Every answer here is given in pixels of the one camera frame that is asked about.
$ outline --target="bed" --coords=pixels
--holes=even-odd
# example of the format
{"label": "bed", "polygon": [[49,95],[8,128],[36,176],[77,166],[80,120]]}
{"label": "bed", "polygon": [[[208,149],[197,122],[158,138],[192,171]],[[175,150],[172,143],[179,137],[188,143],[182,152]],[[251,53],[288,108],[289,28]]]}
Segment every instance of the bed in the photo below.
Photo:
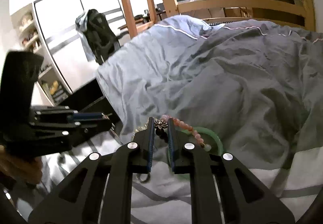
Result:
{"label": "bed", "polygon": [[[97,71],[123,122],[120,137],[102,133],[70,152],[48,155],[34,192],[50,191],[91,152],[105,155],[130,142],[149,116],[169,114],[217,133],[224,149],[299,220],[323,184],[322,41],[322,34],[268,21],[161,21]],[[133,224],[191,223],[190,183],[170,171],[167,149],[156,138],[151,180],[133,176]]]}

